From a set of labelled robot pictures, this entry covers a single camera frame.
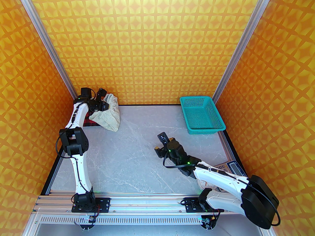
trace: beige cloth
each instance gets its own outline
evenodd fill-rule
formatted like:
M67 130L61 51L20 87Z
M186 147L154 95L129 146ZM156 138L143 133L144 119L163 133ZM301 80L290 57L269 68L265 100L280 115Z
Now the beige cloth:
M120 125L117 97L110 93L107 94L103 100L109 104L109 109L94 112L89 119L101 125L105 129L116 132Z

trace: gray marble table surface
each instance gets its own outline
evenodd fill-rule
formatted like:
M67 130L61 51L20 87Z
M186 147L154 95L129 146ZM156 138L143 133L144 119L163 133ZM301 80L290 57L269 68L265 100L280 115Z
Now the gray marble table surface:
M227 161L216 134L190 135L180 106L120 106L117 132L84 127L90 147L86 152L90 181L95 192L146 192L199 194L195 179L178 169L167 169L154 151L162 147L157 135L175 137L187 154L211 165ZM74 191L73 168L64 159L52 190Z

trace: teal plastic basket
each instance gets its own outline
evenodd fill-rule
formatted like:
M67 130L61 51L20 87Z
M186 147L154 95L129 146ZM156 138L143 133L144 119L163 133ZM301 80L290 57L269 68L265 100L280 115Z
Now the teal plastic basket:
M189 134L214 134L226 129L211 97L185 96L180 104Z

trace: metal mounting plate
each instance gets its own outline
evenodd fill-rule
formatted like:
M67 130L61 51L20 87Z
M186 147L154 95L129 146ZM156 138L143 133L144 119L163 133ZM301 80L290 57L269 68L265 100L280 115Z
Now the metal mounting plate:
M99 213L108 213L110 206L110 198L95 198L95 202L99 205ZM71 212L81 213L78 206L72 205Z
M199 205L198 198L184 198L181 204L185 206L187 213L196 213L196 212L203 213L203 210ZM218 212L218 211L224 212L223 209L212 209L212 208L210 210L208 209L208 213Z

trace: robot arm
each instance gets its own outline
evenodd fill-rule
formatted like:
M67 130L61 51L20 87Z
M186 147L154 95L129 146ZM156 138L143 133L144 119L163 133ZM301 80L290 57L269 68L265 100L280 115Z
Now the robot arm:
M68 155L64 158L70 158L76 182L72 212L93 212L97 205L86 163L85 152L89 148L89 141L82 127L88 111L105 111L109 108L106 102L101 101L106 93L106 90L100 88L92 99L91 89L81 88L81 95L73 101L73 112L68 124L59 131L63 150Z
M200 194L198 201L203 211L209 209L225 209L243 214L255 225L269 229L275 213L278 215L278 199L258 176L251 178L237 176L217 169L201 161L199 158L187 155L175 138L168 138L163 132L158 135L164 147L155 148L159 158L169 158L175 165L167 168L178 168L184 175L197 181L205 181L227 192L218 192L206 188Z

